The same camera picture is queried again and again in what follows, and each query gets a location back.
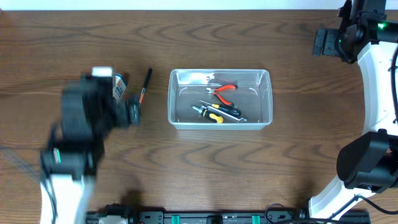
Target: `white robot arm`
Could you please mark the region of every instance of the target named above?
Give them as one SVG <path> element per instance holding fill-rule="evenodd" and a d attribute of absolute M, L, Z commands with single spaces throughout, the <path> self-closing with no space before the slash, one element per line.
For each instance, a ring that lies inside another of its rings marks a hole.
<path fill-rule="evenodd" d="M 49 179 L 40 183 L 42 189 L 40 223 L 84 224 L 94 186 L 95 178 L 91 176 L 73 180 L 72 175 L 52 174 Z"/>
<path fill-rule="evenodd" d="M 361 69 L 364 85 L 364 99 L 365 99 L 365 121 L 363 135 L 374 133 L 377 136 L 379 130 L 385 130 L 386 133 L 381 133 L 384 137 L 390 136 L 394 138 L 398 136 L 398 125 L 396 121 L 396 112 L 394 108 L 394 99 L 392 94 L 391 70 L 392 59 L 396 51 L 398 27 L 395 23 L 386 22 L 384 15 L 384 1 L 347 1 L 343 8 L 341 8 L 339 16 L 343 18 L 342 25 L 339 31 L 328 29 L 320 35 L 325 35 L 327 42 L 332 42 L 335 49 L 324 51 L 327 55 L 339 56 L 344 61 L 353 63 L 358 60 L 358 65 Z M 308 212 L 310 218 L 332 218 L 339 220 L 340 217 L 355 206 L 362 199 L 356 198 L 356 195 L 363 197 L 371 197 L 376 193 L 381 193 L 379 186 L 383 189 L 389 187 L 397 187 L 396 174 L 397 167 L 386 167 L 387 173 L 385 178 L 391 178 L 392 182 L 384 180 L 361 180 L 353 187 L 352 181 L 355 177 L 341 180 L 343 174 L 339 174 L 341 166 L 345 169 L 351 169 L 353 175 L 361 175 L 362 173 L 372 174 L 368 175 L 370 179 L 376 179 L 376 172 L 379 175 L 385 176 L 380 171 L 380 167 L 376 168 L 377 162 L 381 160 L 388 160 L 389 155 L 383 155 L 389 148 L 389 139 L 384 140 L 383 146 L 372 146 L 378 140 L 369 138 L 357 139 L 358 144 L 352 146 L 348 145 L 343 148 L 339 154 L 343 157 L 343 153 L 358 150 L 358 155 L 351 153 L 352 158 L 345 159 L 345 164 L 338 160 L 337 170 L 338 175 L 328 184 L 328 186 L 318 195 L 312 197 L 308 203 Z M 372 151 L 379 150 L 378 157 L 374 156 Z M 358 162 L 355 157 L 364 156 L 363 161 Z"/>

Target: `wooden table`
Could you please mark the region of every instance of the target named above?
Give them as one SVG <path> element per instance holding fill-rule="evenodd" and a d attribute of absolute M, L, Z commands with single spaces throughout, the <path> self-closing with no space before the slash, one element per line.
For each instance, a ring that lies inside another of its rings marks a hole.
<path fill-rule="evenodd" d="M 357 65 L 312 56 L 315 31 L 336 11 L 4 12 L 0 16 L 0 223 L 37 223 L 39 151 L 60 117 L 60 90 L 92 66 L 154 73 L 142 123 L 105 142 L 90 208 L 166 210 L 301 207 L 336 175 L 339 150 L 361 135 Z M 388 12 L 398 20 L 398 13 Z M 175 68 L 270 72 L 274 121 L 262 131 L 177 131 L 167 121 Z M 396 210 L 398 191 L 373 197 Z M 361 202 L 373 223 L 395 223 Z"/>

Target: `plastic container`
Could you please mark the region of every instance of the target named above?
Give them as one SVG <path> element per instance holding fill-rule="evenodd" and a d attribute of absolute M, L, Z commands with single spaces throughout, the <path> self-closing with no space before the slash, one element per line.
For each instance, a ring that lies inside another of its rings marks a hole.
<path fill-rule="evenodd" d="M 248 121 L 237 123 L 224 117 L 224 123 L 212 123 L 192 109 L 199 100 L 221 105 L 221 102 L 206 92 L 235 84 L 237 90 L 220 92 L 228 101 L 242 111 Z M 247 69 L 175 69 L 170 74 L 169 122 L 177 129 L 206 130 L 261 130 L 272 122 L 272 89 L 266 70 Z"/>

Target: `cable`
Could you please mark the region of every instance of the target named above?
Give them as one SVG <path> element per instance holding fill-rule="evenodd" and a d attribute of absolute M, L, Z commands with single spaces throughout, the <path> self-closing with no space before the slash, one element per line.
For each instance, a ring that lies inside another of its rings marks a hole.
<path fill-rule="evenodd" d="M 343 212 L 346 208 L 348 208 L 352 203 L 358 201 L 357 197 L 353 197 L 351 200 L 349 200 L 345 205 L 343 205 L 339 210 L 337 210 L 336 213 L 332 213 L 329 219 L 335 218 L 338 214 Z"/>
<path fill-rule="evenodd" d="M 50 134 L 50 141 L 49 141 L 49 148 L 50 149 L 52 148 L 52 140 L 55 138 L 55 130 L 56 130 L 56 125 L 53 126 L 51 134 Z M 54 192 L 50 176 L 46 172 L 46 170 L 44 169 L 42 156 L 40 156 L 40 170 L 42 171 L 42 178 L 40 180 L 40 183 L 43 184 L 44 190 L 47 192 L 47 195 L 49 196 L 50 203 L 51 203 L 51 209 L 52 209 L 52 220 L 51 220 L 51 223 L 55 224 L 55 221 L 57 220 L 57 217 L 58 217 L 57 204 L 55 202 L 54 196 L 52 194 L 50 194 L 50 190 L 49 190 L 49 187 L 47 185 L 47 181 L 46 180 L 49 180 L 51 191 Z"/>
<path fill-rule="evenodd" d="M 353 222 L 343 222 L 343 221 L 336 221 L 324 218 L 304 218 L 304 219 L 296 219 L 296 220 L 284 220 L 280 222 L 275 222 L 273 224 L 286 224 L 286 223 L 333 223 L 333 224 L 350 224 Z"/>
<path fill-rule="evenodd" d="M 398 99 L 397 99 L 397 87 L 396 87 L 396 64 L 398 57 L 398 47 L 392 56 L 391 61 L 391 92 L 392 92 L 392 100 L 394 104 L 394 111 L 396 114 L 396 120 L 398 121 Z"/>
<path fill-rule="evenodd" d="M 49 188 L 47 187 L 47 184 L 45 182 L 42 182 L 44 186 L 44 190 L 47 192 L 47 195 L 49 196 L 50 203 L 51 203 L 51 209 L 52 209 L 52 219 L 51 223 L 55 224 L 55 221 L 57 219 L 57 208 L 55 207 L 55 199 L 52 194 L 50 194 Z"/>
<path fill-rule="evenodd" d="M 362 195 L 355 195 L 355 197 L 364 200 L 365 202 L 370 204 L 372 207 L 377 209 L 379 212 L 382 212 L 387 215 L 398 215 L 398 211 L 387 211 L 387 210 L 379 207 L 378 205 L 376 205 L 375 203 L 373 203 L 371 200 L 367 199 L 366 197 L 363 197 Z"/>

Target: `red pliers handle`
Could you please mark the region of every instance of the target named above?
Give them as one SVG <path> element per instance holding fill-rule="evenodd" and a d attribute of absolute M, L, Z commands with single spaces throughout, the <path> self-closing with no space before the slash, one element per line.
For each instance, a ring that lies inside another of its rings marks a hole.
<path fill-rule="evenodd" d="M 219 99 L 224 105 L 226 105 L 226 106 L 234 106 L 234 104 L 232 102 L 229 102 L 228 100 L 223 98 L 218 92 L 219 91 L 225 91 L 225 90 L 236 90 L 237 88 L 238 88 L 237 85 L 229 84 L 229 85 L 224 85 L 224 86 L 221 86 L 219 88 L 214 88 L 214 89 L 207 88 L 207 92 L 209 94 L 212 94 L 213 96 L 216 96 L 217 99 Z"/>

